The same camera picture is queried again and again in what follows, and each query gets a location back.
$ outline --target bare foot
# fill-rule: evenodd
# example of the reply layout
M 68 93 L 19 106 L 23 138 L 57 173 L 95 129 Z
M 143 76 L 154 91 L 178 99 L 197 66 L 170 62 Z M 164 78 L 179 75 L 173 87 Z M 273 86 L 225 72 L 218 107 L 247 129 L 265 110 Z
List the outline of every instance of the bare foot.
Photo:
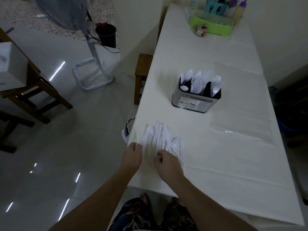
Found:
M 185 205 L 184 205 L 183 201 L 182 201 L 182 200 L 180 200 L 179 198 L 175 198 L 175 197 L 173 197 L 173 198 L 172 198 L 172 203 L 174 203 L 174 204 L 178 204 L 178 205 L 181 205 L 181 206 L 185 207 Z
M 151 206 L 151 201 L 147 193 L 142 193 L 139 198 L 141 198 L 147 206 Z

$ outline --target styrofoam box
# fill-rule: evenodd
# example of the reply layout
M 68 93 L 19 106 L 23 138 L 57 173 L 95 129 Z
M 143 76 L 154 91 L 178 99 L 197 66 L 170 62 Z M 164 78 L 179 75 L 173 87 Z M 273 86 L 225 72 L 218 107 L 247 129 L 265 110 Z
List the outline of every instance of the styrofoam box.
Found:
M 0 91 L 27 85 L 27 57 L 12 43 L 0 43 Z

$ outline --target person's left hand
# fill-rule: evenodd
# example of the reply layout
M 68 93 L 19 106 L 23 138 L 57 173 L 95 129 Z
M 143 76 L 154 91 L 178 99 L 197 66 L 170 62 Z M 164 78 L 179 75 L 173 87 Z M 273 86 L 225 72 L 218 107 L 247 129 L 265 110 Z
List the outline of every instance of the person's left hand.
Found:
M 121 168 L 136 173 L 142 162 L 142 146 L 130 143 L 123 153 Z

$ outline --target white wall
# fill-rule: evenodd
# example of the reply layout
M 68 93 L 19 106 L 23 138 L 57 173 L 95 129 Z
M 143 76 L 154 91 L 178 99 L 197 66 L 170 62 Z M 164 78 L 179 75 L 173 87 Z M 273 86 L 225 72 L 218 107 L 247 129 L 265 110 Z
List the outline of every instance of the white wall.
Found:
M 124 73 L 134 74 L 140 53 L 154 53 L 171 2 L 190 0 L 113 0 Z M 308 0 L 248 0 L 244 18 L 269 86 L 284 87 L 308 74 Z
M 154 54 L 162 0 L 112 0 L 124 73 L 135 74 L 140 53 Z

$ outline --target product label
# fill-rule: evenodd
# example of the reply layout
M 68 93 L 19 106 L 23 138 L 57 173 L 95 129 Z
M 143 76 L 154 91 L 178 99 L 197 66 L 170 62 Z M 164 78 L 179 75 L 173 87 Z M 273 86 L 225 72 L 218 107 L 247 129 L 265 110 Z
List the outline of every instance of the product label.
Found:
M 199 112 L 206 112 L 212 105 L 212 100 L 201 99 L 198 97 L 191 97 L 183 95 L 177 104 L 178 107 L 191 109 Z

